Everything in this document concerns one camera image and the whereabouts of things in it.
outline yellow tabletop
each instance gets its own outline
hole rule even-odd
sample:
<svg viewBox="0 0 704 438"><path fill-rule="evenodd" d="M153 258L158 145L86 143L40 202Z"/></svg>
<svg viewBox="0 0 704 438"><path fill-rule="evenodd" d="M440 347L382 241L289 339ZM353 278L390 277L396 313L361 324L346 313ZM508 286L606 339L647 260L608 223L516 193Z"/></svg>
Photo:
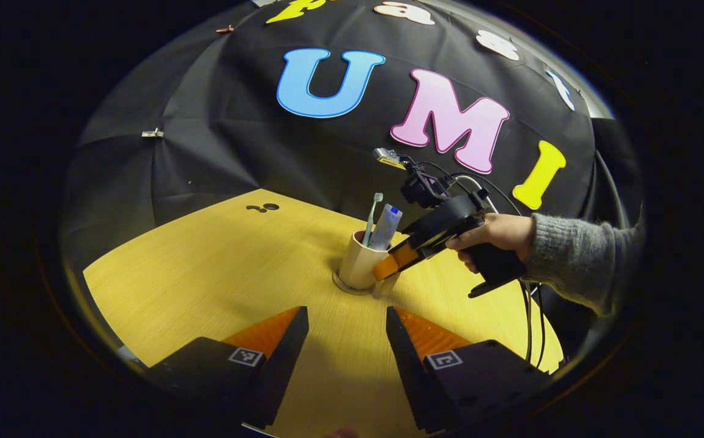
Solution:
<svg viewBox="0 0 704 438"><path fill-rule="evenodd" d="M276 203L260 213L246 206ZM405 217L404 221L415 218ZM350 235L365 222L258 189L176 219L102 256L84 271L102 315L147 366L198 336L227 336L297 305L309 332L273 426L281 438L321 438L349 426L365 438L426 435L416 429L385 333L398 305L471 342L496 339L525 357L527 325L516 282L484 296L481 282L445 250L412 266L383 296L338 289ZM394 243L405 236L398 235ZM532 351L541 348L533 303ZM549 322L540 368L563 353Z"/></svg>

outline pink letter m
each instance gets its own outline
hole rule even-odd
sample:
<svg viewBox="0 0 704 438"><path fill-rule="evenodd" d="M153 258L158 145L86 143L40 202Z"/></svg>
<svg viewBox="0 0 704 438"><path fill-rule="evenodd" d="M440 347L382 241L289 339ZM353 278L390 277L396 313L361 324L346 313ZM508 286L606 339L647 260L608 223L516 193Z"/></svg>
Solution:
<svg viewBox="0 0 704 438"><path fill-rule="evenodd" d="M504 120L508 119L508 110L490 97L482 97L460 111L448 78L422 69L414 69L411 75L416 79L414 100L403 123L390 130L393 138L411 146L427 145L430 141L427 122L432 116L439 153L446 152L471 132L465 146L455 150L455 159L469 169L490 173L495 141Z"/></svg>

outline white toothpaste tube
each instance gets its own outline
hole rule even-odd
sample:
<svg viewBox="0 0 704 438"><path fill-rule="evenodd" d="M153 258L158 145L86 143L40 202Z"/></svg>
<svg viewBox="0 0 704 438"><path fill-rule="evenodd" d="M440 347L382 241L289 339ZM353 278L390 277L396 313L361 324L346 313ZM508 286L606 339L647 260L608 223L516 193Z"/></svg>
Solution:
<svg viewBox="0 0 704 438"><path fill-rule="evenodd" d="M385 209L382 211L382 215L379 216L379 222L376 222L376 228L371 234L371 242L369 242L368 248L385 251L390 246L396 231L398 231L398 222L400 222L401 216L403 216L401 210L390 204L385 204Z"/></svg>

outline gray sweater sleeve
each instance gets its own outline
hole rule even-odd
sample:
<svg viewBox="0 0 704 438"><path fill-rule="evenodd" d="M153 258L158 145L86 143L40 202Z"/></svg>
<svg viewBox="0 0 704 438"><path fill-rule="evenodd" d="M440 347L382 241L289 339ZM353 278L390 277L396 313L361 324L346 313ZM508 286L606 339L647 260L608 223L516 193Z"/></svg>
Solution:
<svg viewBox="0 0 704 438"><path fill-rule="evenodd" d="M547 283L565 299L605 316L616 308L638 266L643 210L634 228L533 214L535 236L524 280Z"/></svg>

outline beige cup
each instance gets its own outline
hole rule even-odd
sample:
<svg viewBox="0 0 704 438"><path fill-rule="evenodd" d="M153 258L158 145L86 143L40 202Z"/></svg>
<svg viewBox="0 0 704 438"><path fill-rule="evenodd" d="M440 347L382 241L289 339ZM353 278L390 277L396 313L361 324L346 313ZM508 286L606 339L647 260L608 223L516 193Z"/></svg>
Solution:
<svg viewBox="0 0 704 438"><path fill-rule="evenodd" d="M369 294L377 297L387 294L398 279L400 273L382 281L376 281L374 266L387 257L387 251L377 251L363 246L365 230L352 233L346 246L341 268L333 273L333 282L338 288L350 294Z"/></svg>

